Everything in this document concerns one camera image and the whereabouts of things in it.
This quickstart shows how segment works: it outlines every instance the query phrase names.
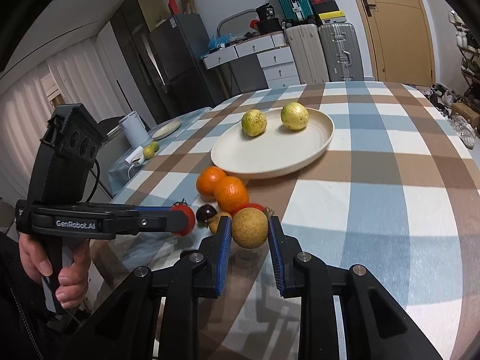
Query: orange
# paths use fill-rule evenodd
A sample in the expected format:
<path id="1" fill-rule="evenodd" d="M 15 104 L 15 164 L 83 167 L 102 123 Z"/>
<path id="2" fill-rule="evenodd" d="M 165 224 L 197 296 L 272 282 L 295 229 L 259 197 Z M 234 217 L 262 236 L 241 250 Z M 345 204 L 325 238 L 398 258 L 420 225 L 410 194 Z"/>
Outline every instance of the orange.
<path id="1" fill-rule="evenodd" d="M 216 166 L 209 166 L 197 178 L 197 191 L 200 195 L 213 198 L 215 185 L 227 174 Z"/>
<path id="2" fill-rule="evenodd" d="M 250 201 L 242 181 L 234 176 L 227 176 L 220 180 L 215 185 L 214 195 L 220 209 L 230 214 L 239 205 Z"/>

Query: hand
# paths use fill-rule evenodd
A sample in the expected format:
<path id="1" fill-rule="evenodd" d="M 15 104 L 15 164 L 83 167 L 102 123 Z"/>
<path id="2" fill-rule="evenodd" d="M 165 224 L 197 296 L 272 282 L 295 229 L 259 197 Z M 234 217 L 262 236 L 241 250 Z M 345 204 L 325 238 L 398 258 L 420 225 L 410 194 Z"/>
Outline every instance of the hand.
<path id="1" fill-rule="evenodd" d="M 42 245 L 31 235 L 20 233 L 20 260 L 29 278 L 41 284 L 42 276 L 53 273 L 52 265 Z M 60 287 L 55 295 L 64 309 L 78 306 L 88 289 L 90 268 L 90 247 L 88 240 L 82 242 L 73 252 L 73 263 L 58 274 Z"/>

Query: camera lens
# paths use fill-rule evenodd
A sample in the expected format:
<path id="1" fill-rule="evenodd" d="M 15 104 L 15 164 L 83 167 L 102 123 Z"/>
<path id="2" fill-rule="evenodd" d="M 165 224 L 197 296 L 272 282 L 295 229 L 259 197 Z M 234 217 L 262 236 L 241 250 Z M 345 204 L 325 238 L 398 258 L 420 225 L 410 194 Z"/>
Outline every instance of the camera lens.
<path id="1" fill-rule="evenodd" d="M 88 139 L 88 137 L 85 137 L 83 138 L 82 145 L 80 146 L 80 155 L 82 157 L 84 157 L 85 154 L 87 154 L 88 146 L 90 146 L 90 140 Z"/>
<path id="2" fill-rule="evenodd" d="M 80 138 L 80 133 L 75 130 L 70 137 L 70 149 L 73 149 L 78 144 L 78 139 Z"/>
<path id="3" fill-rule="evenodd" d="M 90 150 L 90 159 L 93 160 L 93 157 L 95 157 L 95 154 L 97 154 L 97 147 L 94 146 L 92 147 L 92 150 Z"/>

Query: gray suitcase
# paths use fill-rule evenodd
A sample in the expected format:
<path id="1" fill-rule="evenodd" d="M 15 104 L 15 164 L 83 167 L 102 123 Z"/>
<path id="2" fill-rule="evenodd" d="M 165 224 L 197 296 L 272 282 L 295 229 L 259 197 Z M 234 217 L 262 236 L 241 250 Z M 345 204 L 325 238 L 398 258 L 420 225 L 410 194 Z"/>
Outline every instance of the gray suitcase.
<path id="1" fill-rule="evenodd" d="M 317 26 L 304 24 L 287 28 L 285 35 L 297 66 L 300 82 L 302 84 L 327 83 L 328 70 Z"/>
<path id="2" fill-rule="evenodd" d="M 318 32 L 330 81 L 364 81 L 362 57 L 353 25 L 324 24 Z"/>

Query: white oval plate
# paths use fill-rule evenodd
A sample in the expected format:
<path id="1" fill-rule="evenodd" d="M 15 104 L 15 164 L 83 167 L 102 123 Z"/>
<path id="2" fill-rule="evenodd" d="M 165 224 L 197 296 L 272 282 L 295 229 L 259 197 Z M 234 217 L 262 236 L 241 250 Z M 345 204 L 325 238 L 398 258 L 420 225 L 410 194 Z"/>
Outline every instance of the white oval plate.
<path id="1" fill-rule="evenodd" d="M 155 133 L 152 135 L 152 138 L 153 140 L 160 140 L 162 138 L 165 138 L 172 132 L 178 130 L 181 125 L 182 121 L 180 119 L 174 119 L 170 123 L 167 123 L 165 126 L 155 131 Z"/>
<path id="2" fill-rule="evenodd" d="M 333 120 L 321 111 L 307 108 L 309 122 L 301 131 L 282 124 L 281 108 L 265 112 L 267 130 L 251 138 L 242 124 L 225 131 L 212 148 L 213 163 L 227 173 L 247 179 L 269 179 L 287 175 L 311 164 L 333 138 Z"/>

